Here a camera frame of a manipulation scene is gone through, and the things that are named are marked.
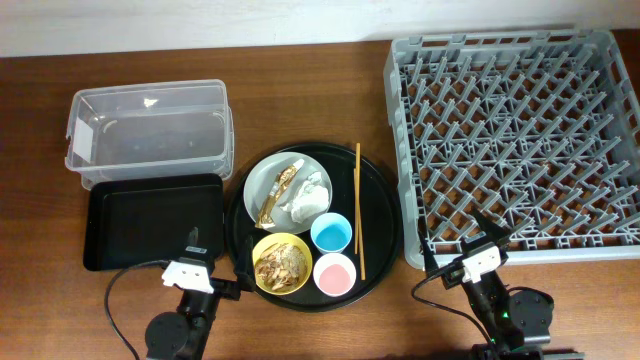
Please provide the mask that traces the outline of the light blue cup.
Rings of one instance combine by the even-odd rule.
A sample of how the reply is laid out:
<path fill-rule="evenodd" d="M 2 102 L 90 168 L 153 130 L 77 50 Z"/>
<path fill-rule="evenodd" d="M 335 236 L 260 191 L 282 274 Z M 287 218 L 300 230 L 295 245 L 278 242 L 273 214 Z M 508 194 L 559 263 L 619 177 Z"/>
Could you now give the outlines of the light blue cup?
<path fill-rule="evenodd" d="M 341 253 L 350 244 L 353 230 L 346 217 L 328 212 L 314 220 L 310 234 L 313 244 L 322 254 Z"/>

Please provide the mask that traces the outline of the grey round plate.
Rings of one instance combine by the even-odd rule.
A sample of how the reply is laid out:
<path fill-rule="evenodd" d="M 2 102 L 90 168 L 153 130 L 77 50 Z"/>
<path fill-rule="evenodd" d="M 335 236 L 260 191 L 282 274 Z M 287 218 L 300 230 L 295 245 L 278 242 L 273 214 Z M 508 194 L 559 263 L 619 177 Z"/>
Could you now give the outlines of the grey round plate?
<path fill-rule="evenodd" d="M 328 172 L 325 168 L 314 158 L 297 152 L 281 152 L 274 155 L 270 155 L 261 160 L 249 173 L 249 176 L 245 182 L 243 190 L 243 198 L 245 208 L 253 220 L 256 223 L 258 219 L 258 213 L 262 207 L 263 202 L 268 196 L 268 193 L 276 179 L 276 176 L 287 168 L 289 165 L 296 162 L 298 159 L 304 159 L 305 163 L 299 170 L 296 177 L 293 179 L 287 191 L 279 198 L 276 205 L 271 212 L 272 219 L 275 222 L 275 226 L 267 229 L 271 233 L 291 233 L 299 234 L 303 233 L 311 228 L 313 221 L 328 211 L 325 210 L 320 214 L 317 214 L 302 224 L 295 223 L 291 220 L 288 213 L 285 213 L 280 209 L 282 205 L 289 202 L 296 192 L 297 188 L 304 182 L 304 180 L 312 173 L 320 171 L 322 173 L 322 179 L 324 186 L 329 191 L 329 206 L 332 201 L 333 189 L 332 183 Z"/>

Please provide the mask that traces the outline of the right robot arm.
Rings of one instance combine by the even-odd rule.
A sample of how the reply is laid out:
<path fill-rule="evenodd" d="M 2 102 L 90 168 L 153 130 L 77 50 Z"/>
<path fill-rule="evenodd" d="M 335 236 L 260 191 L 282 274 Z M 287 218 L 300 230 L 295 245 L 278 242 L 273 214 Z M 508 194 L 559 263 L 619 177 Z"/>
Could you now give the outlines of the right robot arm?
<path fill-rule="evenodd" d="M 485 342 L 472 346 L 470 359 L 584 359 L 586 355 L 581 352 L 543 350 L 551 342 L 553 297 L 530 287 L 506 287 L 497 269 L 508 260 L 511 232 L 477 209 L 471 214 L 482 234 L 465 240 L 462 254 L 442 267 L 426 252 L 425 279 L 413 287 L 411 296 L 420 303 L 461 316 L 479 330 Z M 437 278 L 447 289 L 463 288 L 471 315 L 417 295 L 422 286 Z"/>

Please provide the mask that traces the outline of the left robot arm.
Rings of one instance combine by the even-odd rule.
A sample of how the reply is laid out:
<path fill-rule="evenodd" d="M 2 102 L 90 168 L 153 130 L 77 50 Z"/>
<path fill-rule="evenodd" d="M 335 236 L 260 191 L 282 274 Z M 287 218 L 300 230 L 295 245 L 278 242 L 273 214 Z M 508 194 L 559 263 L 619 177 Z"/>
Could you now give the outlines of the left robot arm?
<path fill-rule="evenodd" d="M 157 315 L 147 326 L 148 359 L 202 358 L 219 303 L 238 301 L 242 293 L 256 290 L 251 235 L 239 248 L 234 280 L 212 276 L 215 260 L 211 251 L 197 241 L 198 231 L 194 229 L 181 256 L 170 261 L 162 274 L 163 284 L 182 290 L 183 295 L 175 311 Z"/>

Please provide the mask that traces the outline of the white tissue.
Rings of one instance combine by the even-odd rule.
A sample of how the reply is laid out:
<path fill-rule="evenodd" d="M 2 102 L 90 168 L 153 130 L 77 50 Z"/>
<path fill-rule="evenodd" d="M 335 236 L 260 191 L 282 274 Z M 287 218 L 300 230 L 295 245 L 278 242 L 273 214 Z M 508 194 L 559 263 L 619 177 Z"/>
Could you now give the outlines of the white tissue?
<path fill-rule="evenodd" d="M 329 191 L 324 186 L 322 173 L 310 174 L 297 188 L 293 198 L 280 209 L 288 213 L 291 220 L 302 224 L 311 217 L 329 208 Z"/>

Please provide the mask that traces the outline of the yellow bowl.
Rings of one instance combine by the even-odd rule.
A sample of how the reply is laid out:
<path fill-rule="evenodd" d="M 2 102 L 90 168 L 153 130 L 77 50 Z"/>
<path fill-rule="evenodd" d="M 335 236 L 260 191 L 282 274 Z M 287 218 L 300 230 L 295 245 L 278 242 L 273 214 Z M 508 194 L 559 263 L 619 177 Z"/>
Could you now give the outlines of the yellow bowl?
<path fill-rule="evenodd" d="M 308 281 L 308 279 L 309 279 L 309 277 L 311 275 L 312 268 L 313 268 L 313 258 L 312 258 L 312 254 L 311 254 L 311 251 L 310 251 L 308 245 L 301 238 L 299 238 L 298 236 L 293 235 L 293 234 L 288 234 L 288 233 L 275 233 L 275 234 L 268 235 L 265 238 L 263 238 L 262 240 L 260 240 L 254 246 L 254 248 L 252 250 L 252 258 L 253 258 L 254 267 L 255 267 L 257 261 L 259 260 L 260 255 L 267 248 L 269 248 L 270 246 L 272 246 L 274 244 L 282 244 L 282 243 L 287 243 L 287 244 L 292 244 L 294 246 L 297 246 L 304 253 L 304 255 L 306 257 L 308 273 L 306 275 L 305 280 L 303 281 L 303 283 L 301 285 L 299 285 L 294 290 L 283 292 L 283 293 L 274 293 L 274 292 L 272 292 L 270 290 L 267 290 L 264 287 L 264 285 L 262 284 L 262 282 L 260 280 L 258 280 L 256 278 L 256 275 L 255 275 L 257 286 L 261 290 L 267 292 L 268 294 L 276 295 L 276 296 L 289 295 L 289 294 L 294 293 L 297 290 L 301 289 L 305 285 L 305 283 Z"/>

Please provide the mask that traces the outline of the food scraps and rice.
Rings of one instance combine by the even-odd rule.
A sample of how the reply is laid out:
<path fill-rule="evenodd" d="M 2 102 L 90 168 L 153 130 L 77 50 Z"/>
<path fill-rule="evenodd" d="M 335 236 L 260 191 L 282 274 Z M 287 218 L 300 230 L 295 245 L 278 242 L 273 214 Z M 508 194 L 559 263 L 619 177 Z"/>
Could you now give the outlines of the food scraps and rice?
<path fill-rule="evenodd" d="M 304 253 L 292 244 L 274 244 L 259 257 L 255 275 L 267 290 L 283 293 L 303 283 L 308 273 Z"/>

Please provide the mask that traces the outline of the pink cup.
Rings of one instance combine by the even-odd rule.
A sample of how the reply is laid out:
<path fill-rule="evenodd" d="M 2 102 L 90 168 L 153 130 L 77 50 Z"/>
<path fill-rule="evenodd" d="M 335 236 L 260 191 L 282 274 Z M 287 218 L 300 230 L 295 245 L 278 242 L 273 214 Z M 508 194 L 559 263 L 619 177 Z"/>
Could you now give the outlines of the pink cup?
<path fill-rule="evenodd" d="M 316 261 L 313 268 L 313 280 L 325 295 L 339 297 L 353 288 L 356 281 L 356 268 L 347 256 L 340 253 L 329 253 Z"/>

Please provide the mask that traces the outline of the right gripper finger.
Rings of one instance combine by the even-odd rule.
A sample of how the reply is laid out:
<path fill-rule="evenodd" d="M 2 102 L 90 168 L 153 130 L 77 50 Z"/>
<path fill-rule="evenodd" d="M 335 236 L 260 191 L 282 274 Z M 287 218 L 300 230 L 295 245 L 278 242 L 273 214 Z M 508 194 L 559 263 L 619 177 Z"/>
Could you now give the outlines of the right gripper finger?
<path fill-rule="evenodd" d="M 418 237 L 423 252 L 425 272 L 433 273 L 434 271 L 437 271 L 439 269 L 439 265 L 435 260 L 434 255 L 429 247 L 429 243 L 422 231 L 418 231 Z"/>
<path fill-rule="evenodd" d="M 510 243 L 510 237 L 512 232 L 509 229 L 505 229 L 498 224 L 494 223 L 491 219 L 487 218 L 477 209 L 472 210 L 472 215 L 475 218 L 479 228 L 489 237 L 489 240 L 495 243 L 497 246 L 507 246 Z"/>

